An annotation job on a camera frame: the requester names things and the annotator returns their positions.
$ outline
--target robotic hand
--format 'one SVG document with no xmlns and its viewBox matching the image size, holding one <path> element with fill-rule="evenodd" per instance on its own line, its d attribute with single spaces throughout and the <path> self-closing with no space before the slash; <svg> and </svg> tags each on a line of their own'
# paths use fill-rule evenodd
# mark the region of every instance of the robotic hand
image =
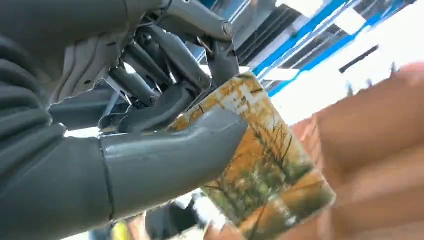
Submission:
<svg viewBox="0 0 424 240">
<path fill-rule="evenodd" d="M 238 72 L 231 47 L 234 33 L 228 23 L 197 1 L 7 0 L 0 6 L 2 238 L 55 240 L 80 233 L 189 192 L 216 178 L 227 166 L 247 124 L 225 110 L 208 112 L 181 132 L 101 138 L 66 138 L 65 128 L 52 124 L 47 112 L 52 93 L 49 86 L 67 75 L 63 63 L 69 60 L 65 57 L 69 48 L 85 41 L 106 43 L 104 48 L 115 49 L 107 52 L 119 57 L 133 40 L 128 33 L 137 28 L 137 32 L 156 34 L 164 49 L 166 41 L 172 37 L 175 43 L 176 38 L 158 26 L 187 41 L 197 41 L 208 49 L 215 85 L 223 84 Z M 142 16 L 154 18 L 154 24 L 143 25 Z M 167 19 L 178 20 L 185 27 L 172 31 Z M 92 42 L 92 38 L 102 40 Z M 167 55 L 178 53 L 176 49 L 181 48 L 168 46 Z M 191 76 L 192 72 L 179 65 L 177 58 L 169 59 L 179 76 L 190 84 L 187 89 L 192 89 L 196 98 L 202 96 L 207 81 Z M 231 60 L 233 67 L 217 71 L 220 61 L 225 60 Z M 95 72 L 80 69 L 69 75 L 95 76 Z M 120 72 L 111 76 L 118 79 Z M 63 79 L 53 85 L 67 89 L 63 86 L 68 82 Z M 128 94 L 141 98 L 134 89 L 142 88 L 134 83 L 124 80 L 117 86 L 125 86 Z M 63 91 L 53 91 L 53 95 L 61 94 Z"/>
</svg>

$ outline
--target blue ceiling beam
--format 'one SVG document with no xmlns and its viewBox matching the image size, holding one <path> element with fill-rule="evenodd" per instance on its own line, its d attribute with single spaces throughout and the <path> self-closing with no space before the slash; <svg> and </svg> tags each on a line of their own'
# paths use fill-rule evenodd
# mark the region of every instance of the blue ceiling beam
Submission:
<svg viewBox="0 0 424 240">
<path fill-rule="evenodd" d="M 296 46 L 296 44 L 307 34 L 313 32 L 318 25 L 320 25 L 328 16 L 330 16 L 334 11 L 340 8 L 348 0 L 333 0 L 328 5 L 326 5 L 318 14 L 316 14 L 308 23 L 306 23 L 296 34 L 293 34 L 286 42 L 284 42 L 275 52 L 273 52 L 268 58 L 266 58 L 261 64 L 259 64 L 254 70 L 253 73 L 258 76 L 260 79 L 265 73 L 264 71 L 269 71 L 275 66 L 275 63 L 291 48 Z"/>
<path fill-rule="evenodd" d="M 289 81 L 281 82 L 278 86 L 276 86 L 275 88 L 271 89 L 268 92 L 268 96 L 270 96 L 270 97 L 275 96 L 277 93 L 279 93 L 287 85 L 289 85 L 292 82 L 294 82 L 299 77 L 299 75 L 302 72 L 312 70 L 317 65 L 319 65 L 320 63 L 322 63 L 324 60 L 328 59 L 333 54 L 335 54 L 337 51 L 339 51 L 340 49 L 342 49 L 344 46 L 348 45 L 353 40 L 355 40 L 355 38 L 362 32 L 362 30 L 364 30 L 367 27 L 372 27 L 373 28 L 377 24 L 382 23 L 384 20 L 386 20 L 387 18 L 391 17 L 394 13 L 396 13 L 403 6 L 404 6 L 404 3 L 403 3 L 402 0 L 395 0 L 393 2 L 392 6 L 388 10 L 386 10 L 385 12 L 376 13 L 374 16 L 372 16 L 370 19 L 368 19 L 364 23 L 364 25 L 355 34 L 353 34 L 353 35 L 347 35 L 344 38 L 340 39 L 334 45 L 332 45 L 331 47 L 329 47 L 328 49 L 326 49 L 325 51 L 323 51 L 321 54 L 319 54 L 311 62 L 309 62 L 308 64 L 306 64 L 302 69 L 299 70 L 299 72 L 297 73 L 297 75 L 293 79 L 291 79 Z"/>
</svg>

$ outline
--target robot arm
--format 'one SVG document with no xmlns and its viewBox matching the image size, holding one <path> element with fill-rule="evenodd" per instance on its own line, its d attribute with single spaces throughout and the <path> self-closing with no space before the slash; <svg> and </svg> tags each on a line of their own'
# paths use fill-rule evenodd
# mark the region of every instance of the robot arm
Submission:
<svg viewBox="0 0 424 240">
<path fill-rule="evenodd" d="M 225 110 L 180 132 L 101 138 L 66 138 L 46 111 L 41 76 L 51 73 L 48 60 L 75 40 L 128 28 L 162 3 L 8 0 L 0 6 L 2 238 L 80 233 L 189 192 L 227 166 L 247 124 Z"/>
</svg>

